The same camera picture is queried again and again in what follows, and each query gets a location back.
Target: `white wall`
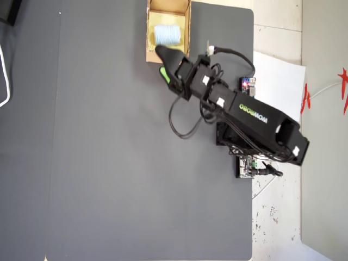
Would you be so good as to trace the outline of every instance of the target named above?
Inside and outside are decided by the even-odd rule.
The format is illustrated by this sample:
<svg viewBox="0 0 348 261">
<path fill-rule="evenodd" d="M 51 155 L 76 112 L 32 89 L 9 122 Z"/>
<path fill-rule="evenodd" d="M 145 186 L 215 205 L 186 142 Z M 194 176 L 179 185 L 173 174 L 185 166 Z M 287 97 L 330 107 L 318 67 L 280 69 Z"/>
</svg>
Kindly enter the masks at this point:
<svg viewBox="0 0 348 261">
<path fill-rule="evenodd" d="M 312 96 L 348 69 L 347 15 L 347 0 L 303 0 L 302 56 Z M 302 241 L 332 260 L 348 260 L 347 96 L 348 89 L 342 100 L 341 85 L 332 87 L 302 116 L 311 142 L 302 167 Z"/>
</svg>

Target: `white label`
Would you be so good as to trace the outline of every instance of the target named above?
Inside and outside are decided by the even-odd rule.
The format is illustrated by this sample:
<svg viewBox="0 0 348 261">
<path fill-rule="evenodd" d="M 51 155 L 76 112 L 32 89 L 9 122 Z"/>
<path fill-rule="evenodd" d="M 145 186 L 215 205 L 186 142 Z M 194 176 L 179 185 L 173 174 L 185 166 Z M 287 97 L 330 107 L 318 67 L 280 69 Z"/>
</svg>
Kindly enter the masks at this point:
<svg viewBox="0 0 348 261">
<path fill-rule="evenodd" d="M 300 152 L 300 149 L 299 147 L 296 146 L 293 150 L 293 154 L 297 157 L 299 155 L 299 152 Z"/>
<path fill-rule="evenodd" d="M 208 85 L 208 82 L 209 82 L 209 77 L 204 75 L 203 77 L 203 81 L 202 81 L 206 86 Z"/>
<path fill-rule="evenodd" d="M 223 108 L 223 105 L 225 104 L 225 100 L 223 98 L 219 98 L 216 104 Z"/>
</svg>

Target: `blue spool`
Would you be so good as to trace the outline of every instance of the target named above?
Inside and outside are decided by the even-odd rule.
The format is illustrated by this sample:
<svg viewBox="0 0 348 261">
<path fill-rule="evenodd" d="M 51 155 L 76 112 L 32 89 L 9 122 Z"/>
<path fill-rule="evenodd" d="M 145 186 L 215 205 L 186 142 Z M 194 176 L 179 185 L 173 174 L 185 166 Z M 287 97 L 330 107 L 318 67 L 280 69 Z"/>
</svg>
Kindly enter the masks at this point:
<svg viewBox="0 0 348 261">
<path fill-rule="evenodd" d="M 156 45 L 179 45 L 181 32 L 179 26 L 155 26 Z"/>
</svg>

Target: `circuit board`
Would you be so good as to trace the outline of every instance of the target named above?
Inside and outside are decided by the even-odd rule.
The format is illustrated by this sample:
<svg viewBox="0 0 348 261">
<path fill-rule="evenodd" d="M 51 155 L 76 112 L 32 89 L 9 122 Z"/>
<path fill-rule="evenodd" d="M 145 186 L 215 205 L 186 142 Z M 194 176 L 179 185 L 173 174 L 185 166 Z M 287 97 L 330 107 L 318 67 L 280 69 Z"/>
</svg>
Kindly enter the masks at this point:
<svg viewBox="0 0 348 261">
<path fill-rule="evenodd" d="M 256 95 L 256 78 L 241 78 L 240 89 L 241 92 L 255 98 Z M 238 178 L 254 178 L 254 176 L 248 174 L 248 170 L 251 168 L 257 168 L 257 160 L 253 156 L 242 156 L 237 158 L 237 177 Z"/>
</svg>

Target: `black monitor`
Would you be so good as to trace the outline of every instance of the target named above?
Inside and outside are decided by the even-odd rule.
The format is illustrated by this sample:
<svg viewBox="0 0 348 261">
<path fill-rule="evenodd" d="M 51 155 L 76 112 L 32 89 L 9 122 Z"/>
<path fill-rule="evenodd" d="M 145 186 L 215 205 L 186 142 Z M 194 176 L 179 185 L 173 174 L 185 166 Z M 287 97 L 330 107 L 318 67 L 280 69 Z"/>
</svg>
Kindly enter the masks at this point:
<svg viewBox="0 0 348 261">
<path fill-rule="evenodd" d="M 22 0 L 1 0 L 0 20 L 13 26 L 15 24 L 21 2 Z"/>
</svg>

